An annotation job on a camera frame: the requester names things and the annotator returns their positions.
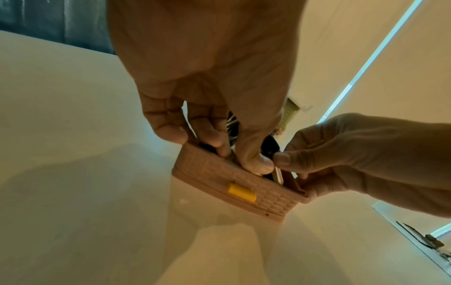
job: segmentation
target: dark curtain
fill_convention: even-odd
[[[0,0],[0,30],[114,53],[106,0]]]

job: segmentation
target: table surface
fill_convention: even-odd
[[[113,55],[0,32],[2,284],[449,284],[356,193],[276,223],[171,177]]]

